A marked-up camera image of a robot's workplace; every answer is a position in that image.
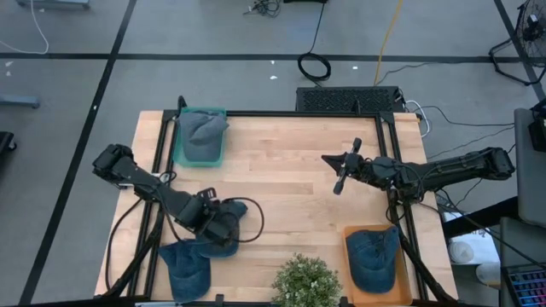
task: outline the black metal frame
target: black metal frame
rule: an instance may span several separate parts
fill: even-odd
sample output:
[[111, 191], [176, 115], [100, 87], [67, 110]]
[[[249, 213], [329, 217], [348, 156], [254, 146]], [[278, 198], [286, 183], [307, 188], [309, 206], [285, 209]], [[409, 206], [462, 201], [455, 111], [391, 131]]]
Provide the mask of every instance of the black metal frame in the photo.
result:
[[[535, 81], [525, 81], [522, 78], [518, 78], [518, 77], [515, 77], [514, 75], [503, 72], [502, 69], [499, 67], [497, 59], [495, 57], [495, 53], [502, 50], [502, 49], [504, 49], [507, 45], [509, 45], [511, 43], [514, 43], [514, 44], [519, 44], [520, 43], [517, 40], [517, 33], [516, 32], [518, 31], [518, 26], [520, 26], [520, 23], [522, 21], [521, 19], [523, 17], [524, 8], [525, 8], [525, 3], [518, 7], [518, 9], [520, 10], [520, 12], [518, 14], [518, 20], [516, 21], [514, 32], [510, 34], [510, 38], [505, 40], [504, 42], [494, 46], [493, 48], [491, 48], [489, 50], [489, 57], [491, 58], [491, 61], [493, 62], [493, 65], [495, 66], [495, 71], [496, 72], [502, 74], [505, 77], [511, 78], [511, 79], [513, 79], [515, 81], [518, 81], [518, 82], [521, 82], [525, 86], [529, 86], [529, 85], [540, 83], [540, 81], [544, 77], [544, 74], [546, 73], [546, 67], [543, 68], [543, 71], [540, 73], [540, 76], [538, 76], [537, 80], [535, 80]], [[530, 63], [530, 64], [532, 64], [532, 61], [536, 60], [536, 59], [533, 59], [533, 60], [529, 59], [529, 57], [527, 56], [527, 54], [525, 54], [525, 52], [521, 52], [520, 57], [521, 57], [521, 60], [523, 62]]]
[[[177, 110], [165, 110], [163, 112], [163, 116], [161, 119], [161, 127], [160, 127], [160, 133], [159, 138], [157, 142], [157, 148], [155, 151], [155, 157], [154, 157], [154, 163], [153, 163], [153, 172], [159, 172], [160, 171], [160, 164], [161, 159], [163, 156], [163, 151], [165, 149], [165, 141], [166, 141], [166, 133], [168, 125], [176, 118], [178, 111]], [[394, 122], [394, 116], [392, 113], [340, 113], [340, 112], [295, 112], [295, 111], [228, 111], [227, 116], [230, 117], [312, 117], [312, 118], [364, 118], [364, 119], [374, 119], [375, 120], [375, 127], [377, 129], [377, 139], [379, 142], [379, 148], [380, 148], [380, 155], [381, 156], [387, 156], [387, 150], [386, 150], [386, 141], [383, 131], [383, 122], [387, 123], [389, 134], [391, 137], [391, 144], [392, 144], [392, 151], [394, 154], [395, 159], [401, 159], [401, 153], [400, 153], [400, 147], [398, 145], [398, 135], [396, 132], [396, 126]], [[173, 167], [173, 150], [174, 150], [174, 144], [177, 138], [177, 129], [176, 129], [176, 120], [175, 122], [175, 129], [173, 130], [172, 138], [171, 138], [171, 147], [169, 148], [169, 155], [168, 155], [168, 161], [166, 166], [166, 171], [172, 171]], [[389, 204], [392, 205], [393, 202], [396, 200], [392, 197], [391, 194], [386, 193]], [[142, 244], [146, 239], [146, 234], [148, 232], [148, 226], [149, 226], [149, 219], [151, 218], [152, 213], [152, 206], [153, 204], [147, 203], [146, 207], [144, 208], [144, 214], [142, 216], [142, 223], [140, 232], [138, 235], [138, 242], [136, 243], [136, 251], [140, 251], [142, 248]], [[395, 219], [398, 219], [398, 213], [396, 211], [395, 206], [392, 206], [391, 209], [391, 216]], [[417, 255], [419, 255], [419, 246], [417, 243], [417, 235], [415, 232], [415, 224], [413, 220], [413, 214], [411, 212], [411, 208], [409, 206], [404, 207], [404, 215], [406, 216], [406, 225], [407, 225], [407, 232], [409, 236], [409, 242], [414, 247]], [[154, 244], [154, 247], [152, 248], [150, 252], [150, 258], [149, 258], [149, 264], [148, 264], [148, 271], [146, 274], [146, 284], [145, 284], [145, 290], [144, 290], [144, 297], [151, 297], [153, 285], [154, 285], [154, 278], [155, 278], [155, 268], [156, 268], [156, 262], [157, 262], [157, 255], [158, 255], [158, 247], [159, 247], [160, 241], [158, 240], [156, 244]], [[129, 284], [129, 292], [128, 295], [135, 295], [135, 291], [137, 288], [137, 281], [138, 281], [138, 274], [140, 271], [137, 271], [134, 276], [132, 277], [130, 284]], [[415, 272], [415, 278], [417, 281], [417, 287], [419, 290], [419, 296], [421, 300], [428, 300], [428, 293], [427, 293], [427, 286], [425, 284], [425, 281], [419, 275], [417, 272]], [[229, 302], [224, 303], [224, 296], [218, 295], [216, 297], [216, 302], [193, 302], [191, 304], [184, 304], [187, 306], [219, 306], [219, 305], [240, 305], [240, 306], [271, 306], [271, 303], [262, 302], [262, 303], [252, 303], [252, 302]], [[347, 302], [347, 299], [341, 298], [340, 306], [351, 306], [352, 304], [349, 304]]]

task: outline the yellow cable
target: yellow cable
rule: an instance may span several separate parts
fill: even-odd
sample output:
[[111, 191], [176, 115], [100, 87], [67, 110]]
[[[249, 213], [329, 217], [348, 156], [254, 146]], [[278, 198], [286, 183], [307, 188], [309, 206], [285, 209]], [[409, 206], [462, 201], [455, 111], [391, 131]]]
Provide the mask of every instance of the yellow cable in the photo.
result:
[[400, 9], [402, 8], [402, 1], [403, 0], [398, 0], [396, 11], [394, 12], [394, 16], [392, 17], [391, 25], [389, 26], [389, 29], [386, 30], [385, 39], [383, 40], [383, 45], [381, 46], [381, 51], [379, 53], [379, 60], [377, 60], [377, 68], [375, 69], [374, 86], [377, 85], [377, 80], [379, 78], [379, 72], [381, 70], [381, 58], [383, 57], [383, 51], [385, 50], [386, 41], [389, 39], [389, 35], [391, 35], [391, 31], [394, 27], [394, 24], [396, 23], [396, 19], [398, 19], [398, 14], [400, 13]]

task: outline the black stand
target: black stand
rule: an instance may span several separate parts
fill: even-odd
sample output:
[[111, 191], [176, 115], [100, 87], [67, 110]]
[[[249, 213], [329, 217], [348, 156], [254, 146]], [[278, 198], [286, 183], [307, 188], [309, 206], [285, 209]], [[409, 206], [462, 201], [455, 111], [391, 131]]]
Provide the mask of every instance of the black stand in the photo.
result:
[[[467, 217], [484, 227], [498, 225], [501, 222], [501, 217], [511, 217], [516, 220], [520, 219], [518, 215], [518, 197], [515, 196], [503, 200], [496, 205], [488, 206], [482, 210], [470, 213]], [[444, 223], [443, 227], [444, 236], [446, 238], [453, 238], [458, 235], [464, 235], [479, 230], [479, 227], [470, 223], [465, 217], [450, 220], [449, 222]]]
[[[540, 73], [540, 76], [538, 77], [537, 80], [535, 81], [525, 81], [524, 79], [522, 78], [518, 78], [518, 77], [515, 77], [514, 75], [511, 75], [509, 73], [506, 73], [506, 72], [503, 72], [501, 70], [501, 68], [498, 66], [498, 62], [497, 62], [497, 59], [495, 59], [495, 53], [506, 48], [506, 46], [508, 46], [509, 44], [511, 44], [512, 42], [514, 42], [514, 44], [516, 43], [519, 43], [518, 40], [517, 40], [517, 31], [518, 31], [518, 27], [520, 26], [520, 23], [521, 23], [521, 18], [523, 16], [523, 12], [524, 12], [524, 8], [525, 8], [525, 5], [522, 4], [521, 6], [518, 7], [518, 10], [520, 11], [520, 14], [518, 15], [518, 21], [516, 22], [515, 24], [515, 30], [514, 30], [514, 33], [512, 33], [512, 35], [510, 36], [509, 39], [505, 40], [504, 42], [494, 46], [493, 48], [491, 48], [489, 50], [489, 57], [491, 58], [491, 61], [493, 62], [493, 65], [495, 66], [495, 71], [502, 74], [503, 76], [505, 77], [508, 77], [508, 78], [511, 78], [515, 81], [518, 81], [522, 84], [524, 84], [525, 86], [529, 86], [529, 85], [533, 85], [533, 84], [537, 84], [539, 83], [542, 78], [544, 77], [544, 74], [546, 73], [546, 67], [543, 69], [543, 71]], [[523, 52], [521, 52], [521, 60], [523, 62], [526, 62], [526, 63], [531, 63], [532, 65], [532, 61], [529, 61], [529, 57], [527, 57], [527, 55], [523, 54]]]

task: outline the teal plastic bin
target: teal plastic bin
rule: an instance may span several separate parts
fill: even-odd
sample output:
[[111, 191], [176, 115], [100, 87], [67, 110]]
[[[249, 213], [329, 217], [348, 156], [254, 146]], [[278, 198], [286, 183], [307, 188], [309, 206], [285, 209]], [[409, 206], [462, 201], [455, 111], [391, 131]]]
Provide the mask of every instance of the teal plastic bin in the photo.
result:
[[[185, 107], [181, 110], [181, 113], [191, 113], [195, 111], [212, 111], [221, 113], [224, 117], [227, 117], [226, 110], [221, 107]], [[184, 152], [183, 136], [182, 132], [179, 130], [177, 133], [177, 143], [175, 145], [173, 159], [177, 164], [184, 167], [220, 167], [224, 161], [225, 135], [226, 131], [224, 131], [222, 135], [222, 144], [220, 146], [220, 153], [217, 159], [214, 161], [190, 160], [186, 157]]]

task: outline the wooden table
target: wooden table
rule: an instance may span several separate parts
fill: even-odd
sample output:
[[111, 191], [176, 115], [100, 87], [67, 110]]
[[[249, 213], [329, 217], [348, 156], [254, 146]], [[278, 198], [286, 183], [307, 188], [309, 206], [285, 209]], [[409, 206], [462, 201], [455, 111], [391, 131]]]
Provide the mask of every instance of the wooden table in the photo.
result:
[[[142, 112], [132, 143], [135, 161], [148, 171], [153, 164], [161, 117], [161, 111]], [[403, 161], [426, 162], [415, 115], [397, 113], [395, 119]], [[379, 156], [375, 121], [295, 117], [230, 117], [228, 121], [223, 166], [191, 169], [175, 164], [178, 177], [172, 187], [190, 193], [214, 187], [219, 199], [251, 197], [264, 209], [265, 227], [258, 240], [241, 244], [234, 257], [211, 261], [212, 286], [202, 300], [213, 301], [217, 293], [222, 293], [226, 301], [269, 302], [275, 294], [270, 285], [276, 272], [295, 252], [320, 257], [331, 269], [339, 271], [340, 281], [346, 284], [349, 276], [344, 265], [341, 233], [349, 225], [388, 223], [386, 194], [348, 179], [343, 194], [334, 195], [336, 175], [320, 157], [350, 150], [355, 137], [363, 140], [360, 149], [363, 157]], [[390, 144], [386, 126], [384, 131], [386, 143]], [[388, 145], [387, 148], [392, 156], [392, 149]], [[135, 201], [132, 189], [122, 191], [113, 221]], [[435, 207], [433, 194], [427, 194], [424, 203]], [[111, 282], [121, 275], [134, 256], [142, 209], [143, 206], [137, 208], [124, 220], [114, 238]], [[241, 220], [241, 238], [254, 236], [260, 226], [256, 208], [248, 204], [248, 209]], [[457, 297], [438, 213], [424, 206], [413, 206], [412, 210], [422, 260], [446, 292]], [[181, 236], [191, 237], [182, 227], [176, 227]], [[174, 241], [164, 223], [161, 245]], [[407, 257], [406, 263], [411, 291], [414, 298], [418, 298], [415, 272]], [[141, 272], [146, 272], [147, 267], [145, 259]], [[143, 293], [144, 276], [141, 274], [139, 278], [137, 294]], [[103, 263], [96, 293], [105, 291]], [[167, 267], [162, 260], [157, 262], [151, 299], [172, 299]]]

